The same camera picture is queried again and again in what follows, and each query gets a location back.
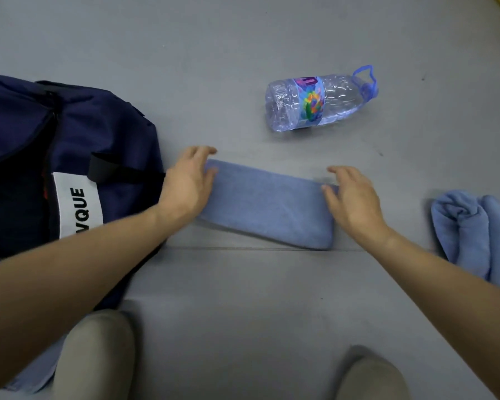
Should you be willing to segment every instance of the beige shoe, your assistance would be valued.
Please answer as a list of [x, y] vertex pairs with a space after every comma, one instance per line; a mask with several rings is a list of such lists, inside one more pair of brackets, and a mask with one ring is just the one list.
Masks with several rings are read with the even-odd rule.
[[336, 400], [411, 400], [406, 381], [389, 362], [365, 357], [344, 376]]
[[126, 400], [132, 384], [135, 342], [120, 312], [86, 316], [65, 339], [57, 362], [55, 400]]

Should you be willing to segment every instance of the white label patch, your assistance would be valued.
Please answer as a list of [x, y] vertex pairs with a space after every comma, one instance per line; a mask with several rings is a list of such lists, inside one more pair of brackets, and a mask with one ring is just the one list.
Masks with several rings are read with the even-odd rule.
[[86, 175], [53, 173], [59, 205], [59, 238], [104, 224], [96, 183]]

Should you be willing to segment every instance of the water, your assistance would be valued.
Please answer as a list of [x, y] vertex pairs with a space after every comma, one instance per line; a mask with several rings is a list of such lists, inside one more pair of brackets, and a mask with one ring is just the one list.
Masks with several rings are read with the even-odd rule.
[[[370, 80], [357, 74], [370, 70]], [[267, 123], [276, 132], [326, 125], [345, 119], [378, 95], [372, 66], [363, 66], [351, 76], [330, 74], [321, 77], [273, 81], [267, 87]]]

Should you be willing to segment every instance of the navy blue bag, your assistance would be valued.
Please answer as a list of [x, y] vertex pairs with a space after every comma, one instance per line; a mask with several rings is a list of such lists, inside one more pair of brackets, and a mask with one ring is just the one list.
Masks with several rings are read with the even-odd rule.
[[[139, 213], [157, 203], [163, 179], [156, 128], [130, 103], [101, 89], [0, 76], [0, 259]], [[116, 308], [158, 250], [96, 309]], [[44, 386], [61, 343], [8, 388]]]

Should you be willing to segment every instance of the person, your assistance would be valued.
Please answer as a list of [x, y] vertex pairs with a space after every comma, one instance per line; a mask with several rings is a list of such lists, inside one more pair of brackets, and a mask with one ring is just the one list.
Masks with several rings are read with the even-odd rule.
[[[84, 316], [143, 257], [201, 212], [215, 177], [204, 165], [215, 153], [207, 146], [185, 149], [167, 171], [159, 203], [143, 213], [0, 262], [0, 388], [77, 324], [57, 366], [56, 398], [127, 397], [135, 356], [129, 323], [111, 310]], [[372, 183], [359, 170], [331, 166], [328, 171], [337, 178], [339, 194], [329, 186], [323, 194], [340, 227], [374, 256], [500, 399], [500, 289], [390, 228]], [[396, 368], [368, 357], [347, 372], [337, 398], [409, 396]]]

